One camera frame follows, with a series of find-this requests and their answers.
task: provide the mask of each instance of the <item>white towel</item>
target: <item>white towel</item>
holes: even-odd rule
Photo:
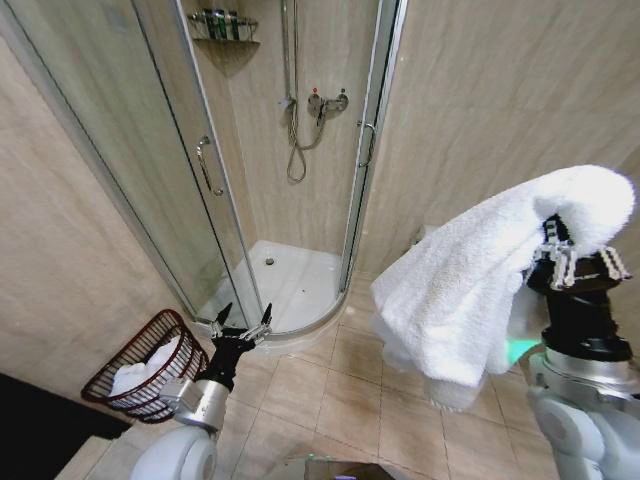
[[[179,336],[173,337],[169,342],[159,347],[151,356],[147,364],[135,363],[133,365],[123,365],[116,371],[111,384],[110,397],[120,395],[129,390],[133,390],[157,373],[162,366],[167,363],[169,357],[178,347]],[[173,375],[169,371],[161,373],[165,380],[169,380]]]
[[[435,403],[468,407],[485,372],[510,368],[508,332],[526,332],[529,309],[511,315],[512,303],[544,241],[542,223],[558,214],[584,256],[611,240],[633,204],[627,179],[585,165],[518,185],[454,218],[371,286],[385,358],[415,365]]]

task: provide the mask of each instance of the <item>shower mixer tap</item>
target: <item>shower mixer tap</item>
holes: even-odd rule
[[[324,98],[318,95],[318,89],[314,88],[313,93],[309,95],[309,113],[318,119],[318,125],[322,121],[322,117],[331,110],[342,112],[349,106],[349,97],[344,93],[344,88],[336,98]]]

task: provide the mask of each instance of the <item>corner shelf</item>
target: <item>corner shelf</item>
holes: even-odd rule
[[[235,20],[235,25],[237,27],[245,27],[244,30],[248,29],[249,38],[246,40],[236,40],[233,38],[215,38],[211,36],[210,25],[207,25],[208,20],[211,22],[218,21],[218,18],[213,17],[209,12],[199,11],[195,13],[190,13],[187,15],[187,24],[189,27],[189,36],[192,40],[196,41],[208,41],[217,45],[251,45],[258,46],[260,42],[257,42],[253,39],[253,34],[258,27],[258,22],[248,17],[237,17]],[[225,17],[225,25],[227,29],[231,27],[231,20]]]

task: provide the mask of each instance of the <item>green light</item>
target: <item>green light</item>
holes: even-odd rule
[[[538,343],[540,343],[539,340],[509,340],[509,345],[507,346],[509,363],[516,363],[527,350]]]

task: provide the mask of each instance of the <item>glass shower door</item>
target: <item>glass shower door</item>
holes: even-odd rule
[[[166,42],[164,63],[149,46],[149,35],[169,38],[176,28],[168,3],[4,1],[186,307],[211,317],[233,301],[237,325],[257,322],[261,307],[197,83],[189,70],[165,68],[185,56],[182,44]],[[142,9],[155,12],[148,31]]]

